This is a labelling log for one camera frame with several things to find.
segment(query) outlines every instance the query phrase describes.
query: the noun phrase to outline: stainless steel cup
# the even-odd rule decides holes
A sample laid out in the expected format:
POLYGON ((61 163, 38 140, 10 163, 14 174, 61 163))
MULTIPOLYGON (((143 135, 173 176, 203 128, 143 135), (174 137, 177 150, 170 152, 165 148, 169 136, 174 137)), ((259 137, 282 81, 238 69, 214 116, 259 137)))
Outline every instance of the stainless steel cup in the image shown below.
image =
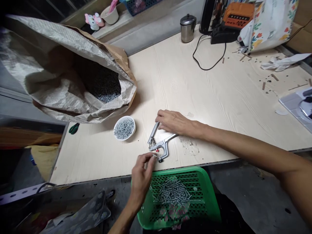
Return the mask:
POLYGON ((193 40, 196 25, 196 17, 187 14, 180 20, 181 25, 181 41, 187 43, 193 40))

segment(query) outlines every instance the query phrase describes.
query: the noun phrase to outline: blue basket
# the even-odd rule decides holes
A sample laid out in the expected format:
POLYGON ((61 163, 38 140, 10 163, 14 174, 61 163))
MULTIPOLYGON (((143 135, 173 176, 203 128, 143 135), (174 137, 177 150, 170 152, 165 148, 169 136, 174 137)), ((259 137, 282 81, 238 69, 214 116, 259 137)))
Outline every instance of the blue basket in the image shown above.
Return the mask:
POLYGON ((161 2, 162 0, 119 0, 128 9, 132 16, 150 8, 151 6, 161 2))

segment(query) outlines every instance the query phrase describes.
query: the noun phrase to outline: black device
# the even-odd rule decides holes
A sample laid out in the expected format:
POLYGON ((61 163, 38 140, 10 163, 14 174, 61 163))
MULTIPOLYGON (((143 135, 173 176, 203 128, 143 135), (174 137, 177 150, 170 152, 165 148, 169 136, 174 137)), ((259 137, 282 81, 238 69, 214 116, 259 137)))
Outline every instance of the black device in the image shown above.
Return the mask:
POLYGON ((199 32, 210 35, 212 30, 220 23, 223 13, 224 0, 206 0, 201 14, 199 32))
POLYGON ((221 25, 218 25, 213 29, 211 33, 211 44, 219 43, 230 43, 237 40, 237 37, 240 35, 240 31, 235 29, 223 28, 221 25))

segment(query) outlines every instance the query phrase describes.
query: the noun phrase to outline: clamp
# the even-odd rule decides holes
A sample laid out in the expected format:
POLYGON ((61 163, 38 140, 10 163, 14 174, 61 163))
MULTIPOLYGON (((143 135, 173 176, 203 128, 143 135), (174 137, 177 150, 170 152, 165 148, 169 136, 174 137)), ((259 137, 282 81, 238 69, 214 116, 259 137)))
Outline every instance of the clamp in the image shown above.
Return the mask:
POLYGON ((176 137, 178 135, 177 134, 173 134, 170 137, 167 137, 166 139, 164 139, 161 142, 156 144, 155 143, 155 139, 154 139, 154 135, 156 133, 156 130, 157 130, 158 126, 159 126, 159 122, 156 122, 156 124, 155 124, 155 126, 153 128, 153 131, 152 131, 152 133, 150 135, 150 138, 149 138, 147 143, 149 144, 149 151, 156 150, 156 152, 158 152, 159 148, 163 149, 163 155, 157 157, 158 162, 162 162, 162 160, 165 159, 166 157, 168 157, 168 155, 169 155, 168 141, 173 139, 174 137, 176 137))

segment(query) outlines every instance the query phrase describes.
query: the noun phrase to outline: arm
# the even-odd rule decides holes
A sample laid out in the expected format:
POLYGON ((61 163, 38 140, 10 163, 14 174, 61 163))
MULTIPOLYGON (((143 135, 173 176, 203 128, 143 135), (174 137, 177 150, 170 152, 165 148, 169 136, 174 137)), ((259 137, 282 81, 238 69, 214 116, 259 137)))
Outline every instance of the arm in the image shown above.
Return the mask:
POLYGON ((311 162, 258 139, 189 120, 179 112, 159 110, 156 121, 161 122, 160 129, 208 141, 274 174, 312 225, 311 162))
POLYGON ((129 233, 131 224, 140 210, 149 190, 152 172, 156 162, 155 159, 153 153, 146 153, 138 156, 136 165, 132 169, 132 186, 129 200, 117 221, 110 229, 109 234, 129 233))

